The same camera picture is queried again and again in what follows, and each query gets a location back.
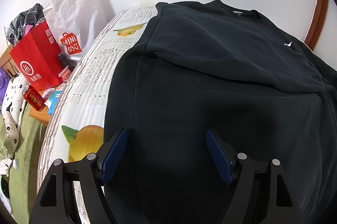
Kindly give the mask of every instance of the white plastic bag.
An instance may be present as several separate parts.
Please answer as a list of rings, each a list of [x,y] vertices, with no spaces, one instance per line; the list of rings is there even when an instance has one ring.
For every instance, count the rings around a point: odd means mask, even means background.
[[[52,0],[43,13],[64,55],[76,61],[107,24],[96,0]]]

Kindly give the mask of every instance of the purple plush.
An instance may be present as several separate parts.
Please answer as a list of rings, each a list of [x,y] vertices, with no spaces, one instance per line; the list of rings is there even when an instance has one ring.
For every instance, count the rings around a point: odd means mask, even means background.
[[[3,68],[0,68],[0,105],[2,105],[3,98],[7,90],[9,76]]]

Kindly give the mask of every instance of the red beverage can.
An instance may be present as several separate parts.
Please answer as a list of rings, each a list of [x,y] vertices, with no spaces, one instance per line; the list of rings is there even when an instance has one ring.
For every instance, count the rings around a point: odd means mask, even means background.
[[[33,86],[27,85],[22,92],[23,98],[38,112],[44,108],[44,99]]]

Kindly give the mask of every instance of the wooden headboard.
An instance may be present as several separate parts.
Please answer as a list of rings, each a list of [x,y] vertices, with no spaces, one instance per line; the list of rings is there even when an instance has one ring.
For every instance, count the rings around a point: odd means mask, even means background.
[[[14,60],[12,59],[11,55],[9,54],[9,52],[12,49],[12,45],[10,45],[2,54],[2,56],[0,57],[0,67],[4,68],[4,70],[7,72],[7,74],[12,77],[13,75],[15,75],[18,71],[18,68],[14,62]]]

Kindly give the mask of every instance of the can top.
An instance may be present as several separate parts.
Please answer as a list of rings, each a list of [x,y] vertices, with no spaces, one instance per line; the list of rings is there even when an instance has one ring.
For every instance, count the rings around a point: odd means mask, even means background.
[[[22,95],[24,95],[29,89],[29,84],[25,86],[25,88],[22,91]]]

